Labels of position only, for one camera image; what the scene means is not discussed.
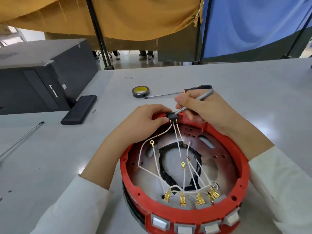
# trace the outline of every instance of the blue curtain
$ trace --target blue curtain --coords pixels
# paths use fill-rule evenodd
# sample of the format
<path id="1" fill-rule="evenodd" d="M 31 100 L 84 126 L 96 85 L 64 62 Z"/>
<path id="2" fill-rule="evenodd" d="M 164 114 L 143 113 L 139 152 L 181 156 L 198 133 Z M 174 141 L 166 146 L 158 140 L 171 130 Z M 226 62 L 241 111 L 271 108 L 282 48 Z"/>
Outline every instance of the blue curtain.
<path id="1" fill-rule="evenodd" d="M 256 49 L 292 35 L 311 12 L 312 0 L 213 0 L 204 58 Z"/>

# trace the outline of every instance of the person's left hand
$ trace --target person's left hand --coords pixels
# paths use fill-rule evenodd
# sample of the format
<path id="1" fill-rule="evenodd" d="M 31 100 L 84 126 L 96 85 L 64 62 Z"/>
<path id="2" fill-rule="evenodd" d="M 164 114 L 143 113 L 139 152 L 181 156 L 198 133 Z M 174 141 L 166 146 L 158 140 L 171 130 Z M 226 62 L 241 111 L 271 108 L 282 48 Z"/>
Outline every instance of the person's left hand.
<path id="1" fill-rule="evenodd" d="M 169 122 L 169 118 L 160 117 L 152 120 L 153 114 L 172 112 L 161 104 L 146 104 L 137 107 L 117 128 L 115 135 L 123 138 L 123 143 L 131 145 L 147 139 L 158 127 Z"/>

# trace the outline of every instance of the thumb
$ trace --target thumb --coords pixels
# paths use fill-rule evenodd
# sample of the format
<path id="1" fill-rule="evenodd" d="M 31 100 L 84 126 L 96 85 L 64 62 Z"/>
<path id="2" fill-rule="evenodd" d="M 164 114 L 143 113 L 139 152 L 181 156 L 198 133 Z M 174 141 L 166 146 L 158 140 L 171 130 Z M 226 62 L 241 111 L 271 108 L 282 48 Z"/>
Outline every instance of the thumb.
<path id="1" fill-rule="evenodd" d="M 169 122 L 169 118 L 168 117 L 160 117 L 157 118 L 154 121 L 154 125 L 158 127 L 162 126 L 163 124 L 166 124 L 167 122 Z"/>
<path id="2" fill-rule="evenodd" d="M 190 110 L 193 110 L 194 112 L 197 112 L 199 114 L 199 112 L 201 111 L 201 109 L 204 107 L 204 102 L 199 101 L 195 98 L 190 98 L 187 97 L 185 95 L 178 95 L 175 97 L 174 99 L 178 104 L 185 106 L 187 108 L 189 108 Z"/>

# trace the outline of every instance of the white sleeve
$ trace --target white sleeve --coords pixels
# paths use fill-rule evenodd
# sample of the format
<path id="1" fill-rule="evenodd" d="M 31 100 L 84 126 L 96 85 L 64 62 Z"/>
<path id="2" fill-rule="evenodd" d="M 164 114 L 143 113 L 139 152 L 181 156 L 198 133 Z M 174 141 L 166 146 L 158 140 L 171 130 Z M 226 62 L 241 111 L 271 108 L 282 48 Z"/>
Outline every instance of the white sleeve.
<path id="1" fill-rule="evenodd" d="M 94 234 L 111 194 L 77 176 L 43 214 L 31 234 Z"/>
<path id="2" fill-rule="evenodd" d="M 312 178 L 273 147 L 249 162 L 250 181 L 283 234 L 312 233 Z"/>

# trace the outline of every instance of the red circular housing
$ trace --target red circular housing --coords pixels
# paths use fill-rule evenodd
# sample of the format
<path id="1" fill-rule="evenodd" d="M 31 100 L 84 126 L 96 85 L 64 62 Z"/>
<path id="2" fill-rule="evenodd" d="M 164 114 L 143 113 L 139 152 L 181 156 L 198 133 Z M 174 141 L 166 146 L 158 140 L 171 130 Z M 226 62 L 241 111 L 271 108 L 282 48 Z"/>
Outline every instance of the red circular housing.
<path id="1" fill-rule="evenodd" d="M 165 114 L 159 114 L 154 117 L 164 117 Z M 127 172 L 126 163 L 128 160 L 128 153 L 132 147 L 129 146 L 123 155 L 120 158 L 120 170 L 125 186 L 125 192 L 129 195 L 131 203 L 135 206 L 136 210 L 145 218 L 145 228 L 147 232 L 152 234 L 174 234 L 174 224 L 190 224 L 196 225 L 195 234 L 199 233 L 200 226 L 205 223 L 221 220 L 236 210 L 240 203 L 243 201 L 245 196 L 248 180 L 249 180 L 249 165 L 248 160 L 239 149 L 239 147 L 227 136 L 224 136 L 217 132 L 210 124 L 208 123 L 198 123 L 190 121 L 184 113 L 180 113 L 178 116 L 179 124 L 187 124 L 200 128 L 202 132 L 207 132 L 216 138 L 229 152 L 230 156 L 233 158 L 233 161 L 238 170 L 238 179 L 237 182 L 230 192 L 221 202 L 213 204 L 210 207 L 203 209 L 192 209 L 192 210 L 182 210 L 177 208 L 172 208 L 167 205 L 164 205 L 160 202 L 157 202 L 147 196 L 140 187 L 136 187 L 131 182 L 131 179 Z M 151 223 L 151 214 L 161 217 L 164 220 L 170 222 L 170 229 L 162 231 L 154 226 Z M 228 226 L 225 224 L 220 225 L 221 234 L 227 234 L 232 232 L 238 223 L 233 226 Z"/>

